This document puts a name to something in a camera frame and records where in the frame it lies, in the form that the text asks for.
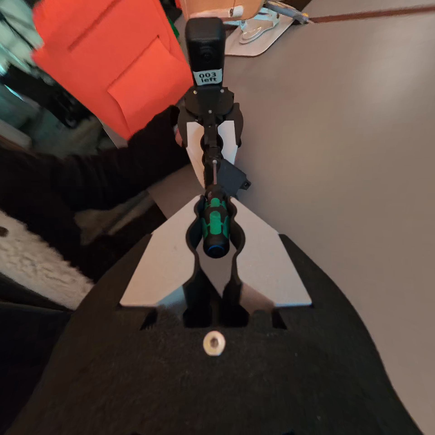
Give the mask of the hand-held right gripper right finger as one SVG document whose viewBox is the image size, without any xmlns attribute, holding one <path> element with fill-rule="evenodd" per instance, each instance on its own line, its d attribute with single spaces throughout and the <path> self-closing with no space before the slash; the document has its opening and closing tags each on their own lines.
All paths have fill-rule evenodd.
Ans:
<svg viewBox="0 0 435 435">
<path fill-rule="evenodd" d="M 302 307 L 312 305 L 279 233 L 235 198 L 234 222 L 244 234 L 235 257 L 241 281 L 242 307 Z"/>
</svg>

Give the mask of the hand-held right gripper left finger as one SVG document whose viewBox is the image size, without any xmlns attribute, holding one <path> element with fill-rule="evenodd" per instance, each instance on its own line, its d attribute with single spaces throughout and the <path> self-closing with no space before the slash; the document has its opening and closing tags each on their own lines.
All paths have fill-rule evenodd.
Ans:
<svg viewBox="0 0 435 435">
<path fill-rule="evenodd" d="M 201 195 L 153 232 L 119 301 L 122 307 L 197 307 L 203 303 L 198 204 L 203 204 Z"/>
</svg>

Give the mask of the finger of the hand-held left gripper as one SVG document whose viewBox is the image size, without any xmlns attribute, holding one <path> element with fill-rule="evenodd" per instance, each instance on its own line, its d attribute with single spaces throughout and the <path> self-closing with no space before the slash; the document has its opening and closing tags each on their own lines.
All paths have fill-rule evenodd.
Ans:
<svg viewBox="0 0 435 435">
<path fill-rule="evenodd" d="M 234 165 L 238 150 L 234 121 L 224 121 L 218 126 L 217 132 L 222 140 L 221 154 L 223 158 Z"/>
<path fill-rule="evenodd" d="M 202 187 L 206 187 L 204 180 L 203 149 L 201 139 L 204 136 L 204 127 L 197 122 L 187 122 L 187 153 L 193 170 Z"/>
</svg>

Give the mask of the black plastic bracket part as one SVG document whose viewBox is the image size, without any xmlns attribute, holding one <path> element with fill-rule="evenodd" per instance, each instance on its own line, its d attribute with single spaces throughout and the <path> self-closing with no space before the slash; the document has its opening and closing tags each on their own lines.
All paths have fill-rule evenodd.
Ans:
<svg viewBox="0 0 435 435">
<path fill-rule="evenodd" d="M 236 138 L 238 150 L 240 148 L 240 143 L 241 141 L 237 140 Z M 218 151 L 220 152 L 220 159 L 218 159 L 219 163 L 217 167 L 217 182 L 222 186 L 227 196 L 237 197 L 238 191 L 246 191 L 251 186 L 251 182 L 248 180 L 246 173 L 236 166 L 236 162 L 233 165 L 223 158 L 221 154 L 222 140 L 219 135 L 217 137 L 217 144 Z M 205 145 L 204 138 L 201 139 L 201 147 L 204 151 L 202 158 L 204 164 L 204 180 L 206 185 L 204 189 L 207 189 L 207 187 L 212 184 L 213 171 L 211 161 L 214 155 L 212 155 L 212 153 L 210 152 L 210 147 L 208 145 Z"/>
</svg>

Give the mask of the green black handle screwdriver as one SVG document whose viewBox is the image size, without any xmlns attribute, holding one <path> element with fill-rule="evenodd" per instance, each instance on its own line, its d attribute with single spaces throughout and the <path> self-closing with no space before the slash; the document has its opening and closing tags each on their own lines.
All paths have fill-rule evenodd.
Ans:
<svg viewBox="0 0 435 435">
<path fill-rule="evenodd" d="M 230 249 L 230 212 L 229 199 L 218 183 L 217 169 L 219 161 L 214 158 L 212 164 L 212 184 L 205 191 L 204 208 L 201 214 L 204 253 L 214 259 L 227 255 Z"/>
</svg>

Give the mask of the person's left forearm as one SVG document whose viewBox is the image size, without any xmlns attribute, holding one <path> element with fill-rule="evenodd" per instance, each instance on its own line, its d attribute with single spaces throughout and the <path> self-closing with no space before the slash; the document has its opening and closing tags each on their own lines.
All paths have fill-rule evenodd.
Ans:
<svg viewBox="0 0 435 435">
<path fill-rule="evenodd" d="M 135 133 L 126 147 L 97 155 L 29 154 L 1 149 L 1 210 L 9 215 L 25 206 L 55 201 L 73 213 L 108 210 L 147 190 L 189 164 L 177 143 L 180 110 L 169 106 Z"/>
</svg>

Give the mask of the white jointed lamp arm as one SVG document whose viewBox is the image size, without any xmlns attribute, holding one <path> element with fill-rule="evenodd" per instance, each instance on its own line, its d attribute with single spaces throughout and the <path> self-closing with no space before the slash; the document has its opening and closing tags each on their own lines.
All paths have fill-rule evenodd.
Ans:
<svg viewBox="0 0 435 435">
<path fill-rule="evenodd" d="M 242 34 L 239 37 L 239 43 L 245 45 L 256 40 L 266 31 L 276 27 L 279 20 L 280 14 L 267 7 L 261 8 L 251 19 L 240 20 Z"/>
</svg>

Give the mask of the white desk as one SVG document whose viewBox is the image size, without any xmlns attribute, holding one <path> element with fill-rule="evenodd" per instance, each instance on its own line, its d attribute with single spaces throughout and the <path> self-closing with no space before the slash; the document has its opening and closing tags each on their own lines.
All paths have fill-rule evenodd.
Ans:
<svg viewBox="0 0 435 435">
<path fill-rule="evenodd" d="M 311 1 L 310 17 L 434 1 Z M 240 201 L 345 293 L 434 434 L 434 14 L 292 25 L 228 57 L 244 116 Z"/>
</svg>

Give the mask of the grey pen with yellow tip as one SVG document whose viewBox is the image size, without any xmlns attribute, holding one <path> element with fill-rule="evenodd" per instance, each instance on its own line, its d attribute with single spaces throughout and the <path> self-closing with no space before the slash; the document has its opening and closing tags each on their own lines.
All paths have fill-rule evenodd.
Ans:
<svg viewBox="0 0 435 435">
<path fill-rule="evenodd" d="M 268 0 L 264 2 L 264 7 L 298 21 L 300 24 L 310 23 L 308 14 L 303 13 L 296 8 L 287 5 L 281 1 Z"/>
</svg>

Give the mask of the white round base plate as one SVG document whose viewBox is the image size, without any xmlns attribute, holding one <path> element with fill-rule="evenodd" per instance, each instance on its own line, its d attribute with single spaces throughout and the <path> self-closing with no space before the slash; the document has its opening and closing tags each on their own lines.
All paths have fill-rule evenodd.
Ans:
<svg viewBox="0 0 435 435">
<path fill-rule="evenodd" d="M 268 50 L 275 41 L 293 24 L 294 19 L 280 16 L 274 28 L 266 30 L 256 39 L 241 43 L 242 30 L 240 26 L 226 38 L 225 55 L 231 57 L 258 57 Z"/>
</svg>

